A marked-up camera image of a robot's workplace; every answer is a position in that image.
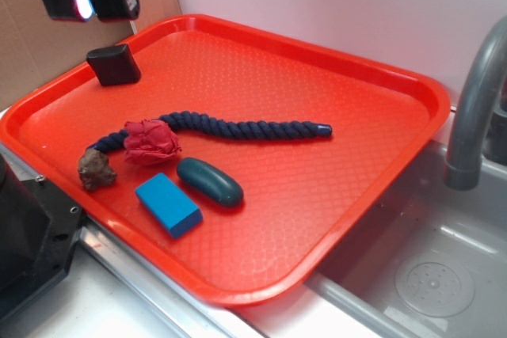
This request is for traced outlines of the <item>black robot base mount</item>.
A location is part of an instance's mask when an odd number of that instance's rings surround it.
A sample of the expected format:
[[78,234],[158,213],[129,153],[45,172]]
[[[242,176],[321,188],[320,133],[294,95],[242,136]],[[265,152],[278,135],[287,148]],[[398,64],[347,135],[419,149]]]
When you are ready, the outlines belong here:
[[1,159],[1,322],[67,277],[85,213],[45,177]]

